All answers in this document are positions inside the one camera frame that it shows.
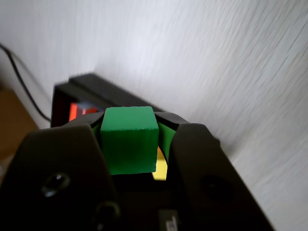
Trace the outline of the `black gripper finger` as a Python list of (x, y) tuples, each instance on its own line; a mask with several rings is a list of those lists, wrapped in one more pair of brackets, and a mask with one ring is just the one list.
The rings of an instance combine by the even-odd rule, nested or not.
[(167, 181), (176, 187), (184, 231), (270, 231), (272, 225), (203, 124), (174, 113), (156, 112), (173, 130), (167, 154)]
[(93, 131), (103, 113), (29, 133), (0, 187), (3, 231), (123, 231), (117, 194)]

